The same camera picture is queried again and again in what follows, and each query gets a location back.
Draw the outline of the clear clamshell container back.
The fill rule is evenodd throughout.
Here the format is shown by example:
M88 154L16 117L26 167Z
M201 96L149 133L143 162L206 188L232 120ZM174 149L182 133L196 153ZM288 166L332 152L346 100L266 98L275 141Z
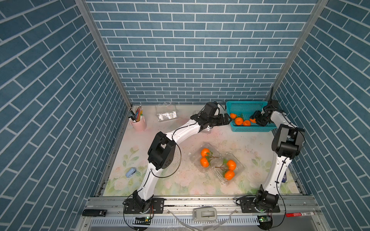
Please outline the clear clamshell container back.
M211 133L212 128L210 128L208 125L200 125L199 133Z

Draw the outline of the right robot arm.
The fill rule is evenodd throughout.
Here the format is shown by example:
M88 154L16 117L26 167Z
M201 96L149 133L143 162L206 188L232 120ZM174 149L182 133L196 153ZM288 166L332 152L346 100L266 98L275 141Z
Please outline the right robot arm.
M304 129L294 125L279 109L278 101L272 99L273 90L271 88L267 105L251 116L251 119L261 127L268 123L273 123L277 127L271 144L275 156L270 172L265 182L260 185L253 201L258 212L270 212L278 205L284 173L292 160L300 154L305 143Z

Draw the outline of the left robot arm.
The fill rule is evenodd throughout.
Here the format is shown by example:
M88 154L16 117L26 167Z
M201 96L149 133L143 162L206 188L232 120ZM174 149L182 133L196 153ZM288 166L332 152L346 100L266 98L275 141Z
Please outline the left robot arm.
M232 118L220 112L221 105L208 102L197 114L194 114L184 125L174 131L158 132L148 149L148 166L140 187L130 196L133 198L134 209L145 213L151 208L151 201L160 174L174 159L175 150L187 138L200 133L206 128L229 125Z

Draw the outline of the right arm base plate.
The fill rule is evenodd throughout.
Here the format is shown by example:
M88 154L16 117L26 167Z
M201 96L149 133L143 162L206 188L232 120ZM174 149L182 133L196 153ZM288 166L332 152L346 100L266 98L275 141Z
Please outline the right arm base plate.
M241 207L242 213L279 213L281 212L280 207L276 204L274 207L270 205L257 204L255 203L255 196L244 195L235 199L237 206Z

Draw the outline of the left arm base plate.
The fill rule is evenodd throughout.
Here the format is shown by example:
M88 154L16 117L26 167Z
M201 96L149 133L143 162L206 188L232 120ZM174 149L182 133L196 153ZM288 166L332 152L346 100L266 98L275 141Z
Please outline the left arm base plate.
M147 201L140 202L139 199L129 198L125 201L125 214L149 213L162 214L164 208L164 198L151 198Z

